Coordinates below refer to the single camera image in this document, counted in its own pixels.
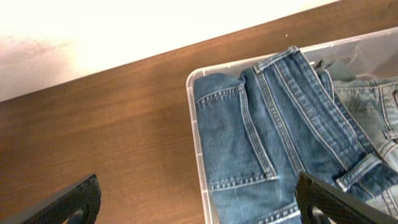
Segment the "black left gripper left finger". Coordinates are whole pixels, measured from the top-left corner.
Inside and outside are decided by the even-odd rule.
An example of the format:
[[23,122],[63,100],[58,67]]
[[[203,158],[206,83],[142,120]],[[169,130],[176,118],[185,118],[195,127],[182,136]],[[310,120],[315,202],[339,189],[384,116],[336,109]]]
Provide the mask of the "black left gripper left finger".
[[1,223],[94,224],[100,206],[100,184],[97,176],[91,174]]

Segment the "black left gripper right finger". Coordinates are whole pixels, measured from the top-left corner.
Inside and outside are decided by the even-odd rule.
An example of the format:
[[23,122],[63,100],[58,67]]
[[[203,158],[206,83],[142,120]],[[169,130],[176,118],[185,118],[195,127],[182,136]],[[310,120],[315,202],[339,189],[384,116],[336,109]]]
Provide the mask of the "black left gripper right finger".
[[306,172],[299,175],[295,197],[302,223],[397,223],[396,218]]

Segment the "light blue jeans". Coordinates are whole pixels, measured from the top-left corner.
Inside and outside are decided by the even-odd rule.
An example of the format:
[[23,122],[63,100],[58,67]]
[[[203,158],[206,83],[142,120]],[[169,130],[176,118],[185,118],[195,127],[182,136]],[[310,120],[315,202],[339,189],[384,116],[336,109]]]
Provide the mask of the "light blue jeans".
[[355,74],[343,62],[321,60],[333,88],[351,116],[370,137],[383,159],[397,169],[397,77]]

